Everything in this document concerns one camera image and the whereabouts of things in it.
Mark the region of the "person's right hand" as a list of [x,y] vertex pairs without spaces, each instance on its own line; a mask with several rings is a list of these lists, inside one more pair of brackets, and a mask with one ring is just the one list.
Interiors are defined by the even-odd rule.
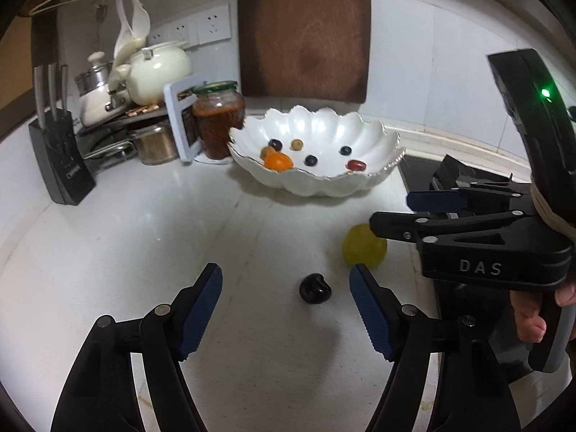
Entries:
[[[555,303],[559,307],[575,304],[575,276],[571,275],[555,290]],[[513,307],[514,321],[517,326],[517,337],[527,343],[539,343],[547,331],[547,323],[541,317],[541,303],[531,293],[511,291],[510,303]]]

